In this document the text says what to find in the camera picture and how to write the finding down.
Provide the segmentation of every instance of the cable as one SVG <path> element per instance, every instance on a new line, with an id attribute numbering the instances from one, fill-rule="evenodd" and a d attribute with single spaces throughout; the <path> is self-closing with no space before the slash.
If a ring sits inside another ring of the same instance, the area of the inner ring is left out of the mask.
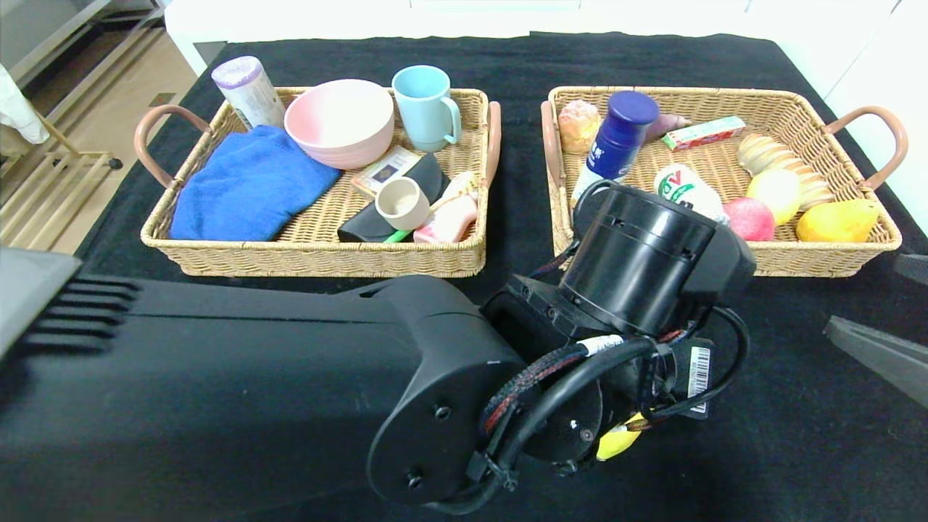
<path id="1" fill-rule="evenodd" d="M 605 187 L 609 187 L 610 185 L 614 183 L 615 182 L 612 181 L 611 179 L 601 179 L 599 181 L 594 182 L 592 185 L 587 187 L 583 191 L 582 194 L 580 194 L 580 197 L 577 199 L 576 205 L 574 205 L 574 210 L 571 212 L 571 227 L 574 232 L 574 239 L 571 241 L 571 244 L 567 248 L 564 249 L 563 252 L 558 254 L 554 259 L 551 259 L 550 261 L 548 261 L 541 267 L 536 268 L 535 271 L 529 274 L 528 277 L 530 279 L 538 279 L 541 276 L 554 271 L 557 267 L 563 265 L 564 261 L 567 261 L 568 257 L 576 253 L 577 248 L 580 247 L 580 239 L 581 239 L 577 235 L 576 222 L 577 222 L 577 217 L 580 216 L 580 211 L 584 207 L 584 203 L 586 203 L 586 198 L 589 197 L 590 194 L 592 194 L 593 192 L 596 192 Z"/>
<path id="2" fill-rule="evenodd" d="M 593 356 L 604 349 L 620 345 L 624 341 L 621 335 L 598 335 L 548 352 L 518 375 L 509 379 L 509 382 L 490 398 L 483 408 L 478 424 L 483 430 L 482 435 L 492 434 L 499 420 L 505 417 L 506 411 L 516 403 L 516 400 L 549 375 L 559 372 L 579 359 Z"/>
<path id="3" fill-rule="evenodd" d="M 543 379 L 566 368 L 570 364 L 582 359 L 587 354 L 586 347 L 583 345 L 573 344 L 562 346 L 556 350 L 548 352 L 540 359 L 533 362 L 525 370 L 522 370 L 493 395 L 480 416 L 479 426 L 483 430 L 483 435 L 493 433 L 493 429 L 506 414 L 506 410 L 514 401 L 537 385 Z"/>
<path id="4" fill-rule="evenodd" d="M 429 502 L 425 505 L 450 515 L 466 515 L 477 511 L 486 505 L 501 487 L 513 487 L 513 470 L 525 443 L 557 408 L 609 370 L 656 351 L 654 341 L 638 338 L 609 347 L 585 360 L 545 392 L 524 420 L 514 428 L 512 435 L 505 437 L 496 458 L 496 466 L 501 473 L 493 473 L 477 489 L 469 490 L 454 500 Z"/>
<path id="5" fill-rule="evenodd" d="M 751 335 L 748 334 L 747 325 L 744 324 L 744 321 L 741 319 L 741 317 L 739 317 L 739 315 L 732 311 L 730 308 L 713 307 L 711 312 L 731 325 L 732 329 L 735 331 L 735 335 L 738 336 L 738 351 L 735 353 L 734 362 L 731 363 L 728 371 L 725 372 L 725 375 L 722 376 L 721 380 L 719 380 L 715 386 L 686 400 L 681 400 L 673 406 L 668 406 L 667 408 L 660 410 L 652 410 L 651 405 L 647 400 L 641 400 L 638 405 L 638 409 L 641 411 L 641 415 L 643 415 L 644 418 L 648 419 L 649 421 L 656 421 L 699 406 L 707 400 L 710 400 L 716 395 L 722 393 L 722 391 L 724 391 L 725 388 L 727 388 L 728 385 L 730 385 L 734 380 L 735 375 L 741 370 L 741 367 L 744 365 L 744 361 L 747 360 L 748 354 L 751 352 Z"/>

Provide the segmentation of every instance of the basket handle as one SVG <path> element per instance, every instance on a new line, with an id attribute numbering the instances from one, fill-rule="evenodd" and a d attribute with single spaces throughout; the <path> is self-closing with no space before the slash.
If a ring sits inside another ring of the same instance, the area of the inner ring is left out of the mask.
<path id="1" fill-rule="evenodd" d="M 502 107 L 498 101 L 490 102 L 490 142 L 486 146 L 486 186 L 489 188 L 499 167 L 499 148 L 503 139 Z"/>
<path id="2" fill-rule="evenodd" d="M 561 139 L 554 130 L 554 110 L 551 102 L 541 102 L 541 136 L 545 141 L 545 164 L 548 166 L 548 178 L 555 188 L 560 189 L 564 184 L 564 173 L 561 169 Z"/>
<path id="3" fill-rule="evenodd" d="M 155 176 L 155 179 L 166 189 L 171 187 L 174 177 L 165 172 L 164 169 L 158 165 L 158 162 L 151 157 L 151 154 L 148 153 L 148 134 L 151 133 L 151 127 L 153 127 L 163 115 L 170 113 L 184 116 L 187 118 L 187 121 L 194 124 L 203 134 L 211 134 L 213 132 L 209 124 L 180 105 L 159 105 L 151 111 L 148 111 L 145 116 L 142 116 L 142 120 L 138 122 L 138 126 L 135 128 L 135 155 L 138 156 L 138 161 L 145 165 L 145 168 L 148 169 L 151 175 Z"/>
<path id="4" fill-rule="evenodd" d="M 833 124 L 825 125 L 824 132 L 826 134 L 834 134 L 843 129 L 845 125 L 853 122 L 864 114 L 875 114 L 879 116 L 880 119 L 883 120 L 883 122 L 886 124 L 886 126 L 889 127 L 889 130 L 893 132 L 893 137 L 896 139 L 896 151 L 893 153 L 893 157 L 889 159 L 889 163 L 887 163 L 886 166 L 882 169 L 878 170 L 876 174 L 868 177 L 862 183 L 863 187 L 876 189 L 883 184 L 889 175 L 893 174 L 893 171 L 897 169 L 899 164 L 902 163 L 902 160 L 906 158 L 906 154 L 909 152 L 909 134 L 906 133 L 906 127 L 902 126 L 902 122 L 896 118 L 896 115 L 883 107 L 869 105 L 867 107 L 861 107 L 860 109 L 850 111 L 843 118 L 836 120 Z"/>

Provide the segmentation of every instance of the small box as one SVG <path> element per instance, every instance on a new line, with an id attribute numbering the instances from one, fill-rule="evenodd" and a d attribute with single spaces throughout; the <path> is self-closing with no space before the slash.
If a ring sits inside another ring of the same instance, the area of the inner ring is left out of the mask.
<path id="1" fill-rule="evenodd" d="M 405 176 L 419 161 L 419 156 L 399 145 L 387 150 L 376 162 L 354 175 L 352 187 L 365 198 L 373 201 L 383 184 L 394 177 Z"/>
<path id="2" fill-rule="evenodd" d="M 737 136 L 742 130 L 744 130 L 744 122 L 741 118 L 729 116 L 670 131 L 664 135 L 663 140 L 670 150 L 686 150 Z"/>

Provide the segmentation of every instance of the toothpaste box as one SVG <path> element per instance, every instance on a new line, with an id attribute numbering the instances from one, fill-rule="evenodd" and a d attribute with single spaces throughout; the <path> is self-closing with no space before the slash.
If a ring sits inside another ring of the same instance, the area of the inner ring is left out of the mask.
<path id="1" fill-rule="evenodd" d="M 737 136 L 742 130 L 744 130 L 744 122 L 741 118 L 729 116 L 704 124 L 670 131 L 664 135 L 663 141 L 670 150 L 686 150 Z"/>

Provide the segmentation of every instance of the light blue mug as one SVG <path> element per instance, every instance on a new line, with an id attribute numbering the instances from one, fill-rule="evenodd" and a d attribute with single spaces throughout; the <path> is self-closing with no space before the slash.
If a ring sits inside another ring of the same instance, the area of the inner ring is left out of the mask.
<path id="1" fill-rule="evenodd" d="M 432 65 L 412 65 L 393 75 L 393 95 L 406 135 L 416 149 L 437 152 L 461 136 L 461 111 L 451 80 Z"/>

